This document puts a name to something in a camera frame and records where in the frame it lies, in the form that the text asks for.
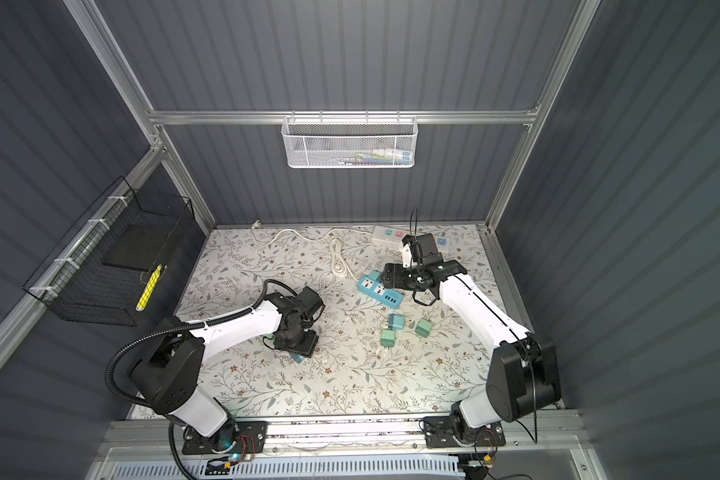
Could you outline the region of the green plug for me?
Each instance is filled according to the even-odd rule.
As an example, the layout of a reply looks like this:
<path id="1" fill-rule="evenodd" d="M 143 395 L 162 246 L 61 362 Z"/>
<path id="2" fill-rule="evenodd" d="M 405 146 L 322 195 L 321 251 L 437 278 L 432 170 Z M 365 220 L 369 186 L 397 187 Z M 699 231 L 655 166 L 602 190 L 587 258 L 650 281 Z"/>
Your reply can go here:
<path id="1" fill-rule="evenodd" d="M 384 348 L 392 348 L 396 342 L 396 332 L 390 329 L 384 329 L 380 334 L 380 345 Z"/>
<path id="2" fill-rule="evenodd" d="M 433 324 L 430 321 L 426 319 L 421 319 L 415 325 L 414 332 L 419 337 L 428 338 L 432 332 L 432 329 Z"/>

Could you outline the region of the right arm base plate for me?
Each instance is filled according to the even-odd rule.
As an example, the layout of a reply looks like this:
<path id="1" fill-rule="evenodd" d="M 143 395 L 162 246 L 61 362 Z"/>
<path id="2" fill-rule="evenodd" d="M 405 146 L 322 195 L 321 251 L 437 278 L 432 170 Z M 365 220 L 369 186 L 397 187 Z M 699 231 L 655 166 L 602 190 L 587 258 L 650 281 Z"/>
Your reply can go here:
<path id="1" fill-rule="evenodd" d="M 419 427 L 429 449 L 477 447 L 483 451 L 506 445 L 500 422 L 471 428 L 452 416 L 427 416 L 419 421 Z"/>

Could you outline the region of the black pad in basket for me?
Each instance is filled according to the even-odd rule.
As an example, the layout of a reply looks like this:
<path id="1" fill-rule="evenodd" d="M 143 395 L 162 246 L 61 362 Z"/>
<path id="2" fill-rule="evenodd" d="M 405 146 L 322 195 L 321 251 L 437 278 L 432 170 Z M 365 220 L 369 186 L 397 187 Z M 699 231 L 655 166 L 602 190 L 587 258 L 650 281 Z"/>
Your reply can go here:
<path id="1" fill-rule="evenodd" d="M 129 225 L 105 253 L 101 263 L 139 272 L 149 272 L 169 258 L 180 236 L 170 228 Z"/>

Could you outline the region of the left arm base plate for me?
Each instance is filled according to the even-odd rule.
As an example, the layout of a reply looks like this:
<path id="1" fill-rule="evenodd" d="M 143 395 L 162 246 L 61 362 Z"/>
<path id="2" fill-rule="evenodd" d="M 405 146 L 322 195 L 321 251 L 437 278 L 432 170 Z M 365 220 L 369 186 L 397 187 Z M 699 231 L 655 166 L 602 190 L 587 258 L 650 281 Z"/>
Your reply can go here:
<path id="1" fill-rule="evenodd" d="M 227 421 L 216 433 L 202 436 L 192 427 L 182 433 L 184 455 L 244 455 L 261 453 L 267 438 L 269 424 L 265 421 Z"/>

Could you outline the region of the teal power strip with USB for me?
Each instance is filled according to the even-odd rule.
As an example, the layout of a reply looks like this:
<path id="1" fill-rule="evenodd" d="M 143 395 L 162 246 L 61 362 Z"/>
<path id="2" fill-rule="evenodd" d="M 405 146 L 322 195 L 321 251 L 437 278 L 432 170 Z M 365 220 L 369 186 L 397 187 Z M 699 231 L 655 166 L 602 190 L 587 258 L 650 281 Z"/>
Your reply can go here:
<path id="1" fill-rule="evenodd" d="M 380 274 L 377 272 L 363 276 L 358 281 L 357 287 L 361 293 L 393 310 L 398 309 L 403 301 L 401 293 L 388 289 L 382 284 Z"/>

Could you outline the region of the white long power strip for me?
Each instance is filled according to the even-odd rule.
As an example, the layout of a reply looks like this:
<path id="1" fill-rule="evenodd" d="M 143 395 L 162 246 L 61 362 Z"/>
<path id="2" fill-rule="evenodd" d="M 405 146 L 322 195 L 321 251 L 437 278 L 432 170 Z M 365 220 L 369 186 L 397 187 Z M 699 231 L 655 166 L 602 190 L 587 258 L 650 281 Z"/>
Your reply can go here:
<path id="1" fill-rule="evenodd" d="M 403 238 L 408 234 L 407 230 L 376 225 L 372 231 L 371 242 L 378 247 L 399 250 L 403 247 Z M 435 236 L 435 241 L 439 251 L 448 252 L 450 250 L 451 240 L 449 238 Z"/>

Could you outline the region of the yellow marker in basket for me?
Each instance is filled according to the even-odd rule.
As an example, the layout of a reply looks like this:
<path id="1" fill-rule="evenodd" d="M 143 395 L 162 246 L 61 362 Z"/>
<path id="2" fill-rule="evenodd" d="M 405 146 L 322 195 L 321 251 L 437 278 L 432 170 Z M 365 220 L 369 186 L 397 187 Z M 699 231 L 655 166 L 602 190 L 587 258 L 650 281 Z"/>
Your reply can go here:
<path id="1" fill-rule="evenodd" d="M 143 312 L 146 309 L 146 307 L 149 304 L 149 301 L 154 293 L 154 290 L 157 286 L 157 283 L 159 282 L 159 280 L 162 276 L 163 270 L 164 270 L 163 265 L 158 264 L 155 267 L 155 269 L 153 270 L 153 272 L 151 273 L 151 275 L 144 287 L 144 290 L 142 291 L 142 294 L 136 303 L 135 310 L 137 312 Z"/>

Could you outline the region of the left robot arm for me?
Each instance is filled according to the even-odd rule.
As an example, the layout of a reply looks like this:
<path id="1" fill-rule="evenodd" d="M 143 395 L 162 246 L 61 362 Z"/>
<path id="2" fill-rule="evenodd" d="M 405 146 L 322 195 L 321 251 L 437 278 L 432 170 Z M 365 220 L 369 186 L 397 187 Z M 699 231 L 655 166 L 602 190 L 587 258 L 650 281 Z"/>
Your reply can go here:
<path id="1" fill-rule="evenodd" d="M 288 295 L 264 293 L 250 307 L 207 321 L 166 320 L 167 333 L 144 341 L 129 371 L 146 406 L 177 420 L 223 449 L 239 436 L 233 415 L 199 386 L 204 363 L 255 337 L 268 336 L 276 351 L 309 358 L 318 334 L 314 323 L 325 304 L 309 287 Z"/>

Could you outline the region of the green plug centre right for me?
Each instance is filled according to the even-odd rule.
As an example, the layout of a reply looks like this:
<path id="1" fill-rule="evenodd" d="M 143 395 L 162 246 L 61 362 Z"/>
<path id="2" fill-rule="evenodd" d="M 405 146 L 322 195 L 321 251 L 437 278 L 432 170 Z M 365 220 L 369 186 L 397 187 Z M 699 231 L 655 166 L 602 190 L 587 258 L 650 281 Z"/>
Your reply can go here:
<path id="1" fill-rule="evenodd" d="M 433 324 L 430 321 L 426 319 L 421 319 L 415 325 L 414 332 L 419 337 L 428 338 L 432 332 L 432 329 Z"/>

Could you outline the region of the pens in white basket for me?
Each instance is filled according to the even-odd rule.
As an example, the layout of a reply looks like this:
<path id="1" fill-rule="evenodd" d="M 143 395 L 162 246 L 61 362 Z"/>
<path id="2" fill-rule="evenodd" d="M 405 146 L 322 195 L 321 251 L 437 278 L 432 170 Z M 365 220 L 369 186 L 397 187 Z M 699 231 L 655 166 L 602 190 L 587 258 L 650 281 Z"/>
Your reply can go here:
<path id="1" fill-rule="evenodd" d="M 373 149 L 346 153 L 331 159 L 331 162 L 350 166 L 392 166 L 408 167 L 414 164 L 414 154 L 402 149 Z"/>

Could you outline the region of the green plug centre lower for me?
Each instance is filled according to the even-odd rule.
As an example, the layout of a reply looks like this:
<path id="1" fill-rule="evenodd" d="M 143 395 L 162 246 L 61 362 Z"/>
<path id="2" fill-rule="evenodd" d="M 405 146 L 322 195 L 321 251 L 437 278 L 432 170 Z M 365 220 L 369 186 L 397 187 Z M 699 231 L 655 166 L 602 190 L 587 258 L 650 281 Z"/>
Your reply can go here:
<path id="1" fill-rule="evenodd" d="M 390 329 L 384 329 L 380 334 L 380 345 L 384 348 L 392 348 L 396 342 L 396 332 Z"/>

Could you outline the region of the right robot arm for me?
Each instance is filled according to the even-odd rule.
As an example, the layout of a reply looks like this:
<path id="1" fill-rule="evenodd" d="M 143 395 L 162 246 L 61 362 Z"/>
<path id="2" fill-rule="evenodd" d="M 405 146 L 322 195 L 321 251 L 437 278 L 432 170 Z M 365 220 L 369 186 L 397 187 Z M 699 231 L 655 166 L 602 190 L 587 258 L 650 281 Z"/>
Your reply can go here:
<path id="1" fill-rule="evenodd" d="M 456 428 L 514 422 L 562 398 L 554 344 L 505 314 L 458 261 L 445 261 L 433 235 L 405 235 L 401 256 L 400 263 L 385 265 L 383 285 L 431 293 L 491 354 L 483 390 L 455 404 L 451 418 Z"/>

